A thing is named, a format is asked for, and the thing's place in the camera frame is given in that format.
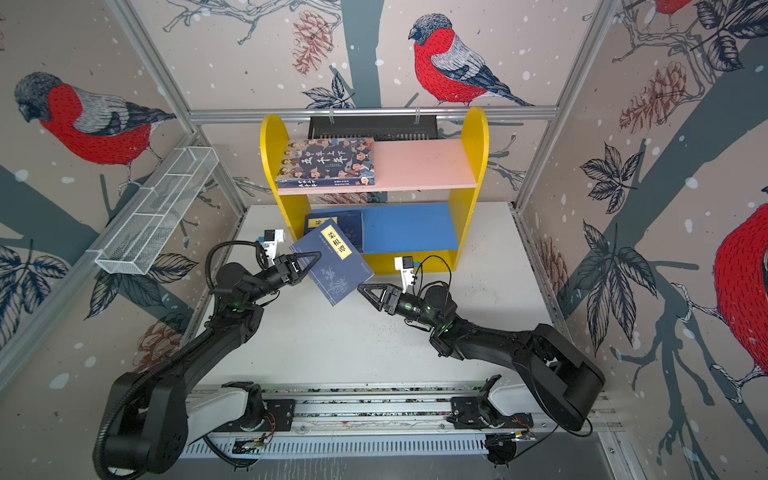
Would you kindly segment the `blue book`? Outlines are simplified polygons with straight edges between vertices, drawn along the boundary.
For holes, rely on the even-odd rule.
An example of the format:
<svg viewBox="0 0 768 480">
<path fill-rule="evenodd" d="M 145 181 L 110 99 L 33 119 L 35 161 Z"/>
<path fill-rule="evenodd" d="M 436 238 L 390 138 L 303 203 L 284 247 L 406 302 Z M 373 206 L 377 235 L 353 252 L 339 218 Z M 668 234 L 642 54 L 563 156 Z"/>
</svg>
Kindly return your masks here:
<svg viewBox="0 0 768 480">
<path fill-rule="evenodd" d="M 333 220 L 358 252 L 364 252 L 364 225 L 361 210 L 321 210 L 305 217 L 305 232 L 308 233 L 327 220 Z"/>
<path fill-rule="evenodd" d="M 317 226 L 290 246 L 292 253 L 319 251 L 309 276 L 332 306 L 370 280 L 373 270 L 333 220 Z"/>
</svg>

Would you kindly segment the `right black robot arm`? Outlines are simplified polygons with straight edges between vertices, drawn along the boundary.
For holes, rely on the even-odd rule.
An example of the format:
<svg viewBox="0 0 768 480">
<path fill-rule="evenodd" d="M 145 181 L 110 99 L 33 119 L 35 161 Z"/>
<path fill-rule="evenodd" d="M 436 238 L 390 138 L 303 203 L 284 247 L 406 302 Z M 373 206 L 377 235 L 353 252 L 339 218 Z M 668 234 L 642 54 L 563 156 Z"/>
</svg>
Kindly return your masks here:
<svg viewBox="0 0 768 480">
<path fill-rule="evenodd" d="M 553 326 L 540 323 L 522 331 L 479 326 L 458 315 L 443 282 L 429 285 L 421 296 L 389 283 L 361 284 L 357 291 L 376 310 L 427 332 L 439 356 L 516 371 L 539 407 L 563 430 L 575 435 L 588 422 L 605 376 Z"/>
</svg>

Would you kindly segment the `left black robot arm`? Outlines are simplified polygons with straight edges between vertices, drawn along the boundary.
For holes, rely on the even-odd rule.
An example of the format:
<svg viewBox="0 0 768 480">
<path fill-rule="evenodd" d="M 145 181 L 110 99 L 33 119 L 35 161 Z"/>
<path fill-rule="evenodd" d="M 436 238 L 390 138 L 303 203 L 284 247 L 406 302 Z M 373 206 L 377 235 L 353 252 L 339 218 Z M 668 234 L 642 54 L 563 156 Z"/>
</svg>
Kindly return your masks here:
<svg viewBox="0 0 768 480">
<path fill-rule="evenodd" d="M 101 479 L 163 473 L 192 440 L 188 394 L 214 366 L 258 330 L 266 297 L 299 284 L 319 262 L 317 251 L 284 254 L 253 274 L 239 263 L 205 273 L 214 310 L 203 333 L 141 373 L 112 385 L 92 453 Z"/>
</svg>

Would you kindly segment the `large illustrated colourful book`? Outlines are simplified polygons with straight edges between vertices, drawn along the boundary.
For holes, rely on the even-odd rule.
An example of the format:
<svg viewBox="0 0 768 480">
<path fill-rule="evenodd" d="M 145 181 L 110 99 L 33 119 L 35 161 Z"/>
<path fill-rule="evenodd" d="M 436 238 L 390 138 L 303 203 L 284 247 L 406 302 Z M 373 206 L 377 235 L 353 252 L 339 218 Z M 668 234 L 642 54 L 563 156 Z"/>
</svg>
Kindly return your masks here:
<svg viewBox="0 0 768 480">
<path fill-rule="evenodd" d="M 289 142 L 276 176 L 279 189 L 375 184 L 373 138 Z"/>
</svg>

